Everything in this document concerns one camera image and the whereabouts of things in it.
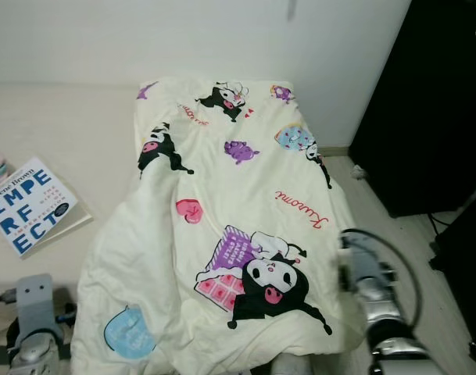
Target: kuromi print blanket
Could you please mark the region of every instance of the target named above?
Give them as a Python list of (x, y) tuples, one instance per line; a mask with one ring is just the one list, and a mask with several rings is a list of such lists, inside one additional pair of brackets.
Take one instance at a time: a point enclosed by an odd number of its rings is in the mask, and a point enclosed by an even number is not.
[(75, 374), (220, 374), (354, 349), (338, 286), (345, 196), (286, 82), (143, 84), (138, 186), (78, 286)]

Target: wooden floor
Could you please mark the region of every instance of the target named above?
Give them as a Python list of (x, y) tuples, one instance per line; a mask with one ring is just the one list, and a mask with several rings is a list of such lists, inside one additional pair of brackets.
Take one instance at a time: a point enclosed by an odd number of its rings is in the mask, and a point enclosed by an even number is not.
[[(455, 299), (444, 276), (428, 266), (433, 256), (428, 244), (434, 238), (428, 218), (424, 215), (390, 218), (367, 182), (350, 177), (353, 164), (348, 157), (326, 158), (326, 165), (330, 175), (345, 190), (356, 225), (388, 239), (406, 254), (414, 267), (424, 293), (424, 309), (416, 335), (447, 374), (476, 375), (476, 363), (468, 356), (467, 344), (471, 337)], [(444, 212), (437, 217), (452, 220), (455, 213)], [(410, 316), (414, 306), (410, 279), (396, 258), (387, 253), (381, 257), (398, 271), (399, 301)], [(366, 345), (361, 345), (344, 355), (314, 356), (312, 362), (316, 375), (360, 375), (367, 373), (370, 356)], [(67, 363), (63, 365), (61, 373), (67, 373)], [(0, 367), (2, 374), (6, 374), (5, 367)]]

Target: baseboard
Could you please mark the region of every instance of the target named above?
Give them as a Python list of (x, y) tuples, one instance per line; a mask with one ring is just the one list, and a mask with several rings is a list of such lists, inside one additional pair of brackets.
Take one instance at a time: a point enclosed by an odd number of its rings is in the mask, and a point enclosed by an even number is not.
[(349, 146), (342, 147), (319, 147), (319, 153), (324, 156), (347, 156), (349, 154)]

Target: white wall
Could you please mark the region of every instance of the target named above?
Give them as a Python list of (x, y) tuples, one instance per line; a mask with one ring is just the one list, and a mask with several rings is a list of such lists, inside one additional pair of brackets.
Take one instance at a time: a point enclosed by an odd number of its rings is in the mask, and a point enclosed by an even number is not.
[(290, 80), (318, 143), (348, 145), (409, 2), (0, 0), (0, 82)]

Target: black furniture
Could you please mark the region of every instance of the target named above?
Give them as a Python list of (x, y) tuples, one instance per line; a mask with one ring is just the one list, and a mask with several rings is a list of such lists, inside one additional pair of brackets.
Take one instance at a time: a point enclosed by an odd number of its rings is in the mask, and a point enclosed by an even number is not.
[(476, 3), (413, 0), (349, 148), (391, 216), (476, 188)]
[(476, 200), (436, 236), (431, 247), (437, 254), (431, 267), (448, 280), (471, 332), (471, 356), (476, 359)]

